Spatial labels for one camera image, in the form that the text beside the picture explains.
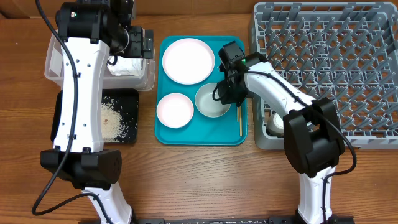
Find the grey bowl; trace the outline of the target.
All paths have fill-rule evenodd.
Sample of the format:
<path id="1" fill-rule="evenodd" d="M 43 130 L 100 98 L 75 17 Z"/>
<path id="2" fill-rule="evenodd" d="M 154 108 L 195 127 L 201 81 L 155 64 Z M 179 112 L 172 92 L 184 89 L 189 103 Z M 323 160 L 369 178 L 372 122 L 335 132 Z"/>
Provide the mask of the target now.
<path id="1" fill-rule="evenodd" d="M 230 105 L 223 105 L 221 101 L 213 99 L 215 83 L 207 83 L 201 86 L 195 95 L 195 105 L 198 111 L 206 117 L 217 118 L 226 114 Z"/>

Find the white napkin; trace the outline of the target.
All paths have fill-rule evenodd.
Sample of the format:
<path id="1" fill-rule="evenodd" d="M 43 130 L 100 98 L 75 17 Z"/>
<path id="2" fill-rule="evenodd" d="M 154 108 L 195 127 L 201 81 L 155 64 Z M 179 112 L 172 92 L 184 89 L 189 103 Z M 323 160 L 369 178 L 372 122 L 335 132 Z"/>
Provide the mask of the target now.
<path id="1" fill-rule="evenodd" d="M 134 76 L 139 77 L 143 74 L 143 59 L 123 58 L 121 56 L 108 57 L 108 70 L 114 76 Z"/>

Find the large white plate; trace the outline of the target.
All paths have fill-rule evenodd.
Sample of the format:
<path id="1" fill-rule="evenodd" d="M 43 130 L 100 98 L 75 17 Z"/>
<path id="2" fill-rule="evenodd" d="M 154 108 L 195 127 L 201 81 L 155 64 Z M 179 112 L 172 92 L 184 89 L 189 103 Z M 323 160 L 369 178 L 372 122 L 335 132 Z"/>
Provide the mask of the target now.
<path id="1" fill-rule="evenodd" d="M 194 85 L 211 75 L 215 67 L 215 55 L 204 41 L 184 38 L 166 48 L 162 57 L 162 67 L 172 81 Z"/>

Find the white cup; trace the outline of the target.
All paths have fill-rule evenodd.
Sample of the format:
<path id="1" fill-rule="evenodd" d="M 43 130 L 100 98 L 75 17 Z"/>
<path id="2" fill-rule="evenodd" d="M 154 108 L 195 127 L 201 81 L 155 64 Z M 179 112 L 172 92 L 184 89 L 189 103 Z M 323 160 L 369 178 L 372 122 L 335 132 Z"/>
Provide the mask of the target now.
<path id="1" fill-rule="evenodd" d="M 267 120 L 267 130 L 272 136 L 283 137 L 284 136 L 284 122 L 283 119 L 274 113 Z"/>

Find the small white plate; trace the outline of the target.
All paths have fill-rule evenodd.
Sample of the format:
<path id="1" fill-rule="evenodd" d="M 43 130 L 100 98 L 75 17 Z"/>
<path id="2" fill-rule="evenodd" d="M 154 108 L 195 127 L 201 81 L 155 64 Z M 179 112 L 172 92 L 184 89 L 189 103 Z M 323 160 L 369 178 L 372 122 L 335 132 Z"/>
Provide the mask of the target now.
<path id="1" fill-rule="evenodd" d="M 193 118 L 192 101 L 181 93 L 170 93 L 158 103 L 156 115 L 158 120 L 168 128 L 182 128 Z"/>

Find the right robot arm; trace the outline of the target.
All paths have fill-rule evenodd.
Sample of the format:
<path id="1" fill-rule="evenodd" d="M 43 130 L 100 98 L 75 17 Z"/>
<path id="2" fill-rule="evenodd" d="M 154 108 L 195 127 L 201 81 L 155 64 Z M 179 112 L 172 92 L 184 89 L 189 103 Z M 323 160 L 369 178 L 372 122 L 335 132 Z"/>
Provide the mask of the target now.
<path id="1" fill-rule="evenodd" d="M 300 175 L 298 221 L 331 223 L 328 180 L 345 151 L 333 102 L 295 88 L 263 54 L 245 55 L 235 41 L 222 46 L 218 55 L 224 80 L 213 90 L 213 99 L 240 106 L 253 93 L 271 106 L 283 120 L 285 155 Z"/>

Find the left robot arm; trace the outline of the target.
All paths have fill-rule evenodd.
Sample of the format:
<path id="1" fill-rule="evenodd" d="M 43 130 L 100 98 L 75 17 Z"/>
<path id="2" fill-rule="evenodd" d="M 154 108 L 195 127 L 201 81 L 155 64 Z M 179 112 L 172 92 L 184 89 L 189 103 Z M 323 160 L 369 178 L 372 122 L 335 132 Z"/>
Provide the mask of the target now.
<path id="1" fill-rule="evenodd" d="M 109 57 L 154 56 L 154 34 L 132 26 L 134 16 L 132 0 L 65 2 L 49 27 L 62 46 L 63 90 L 53 148 L 40 164 L 89 198 L 100 223 L 136 222 L 118 182 L 121 153 L 104 148 L 100 121 Z"/>

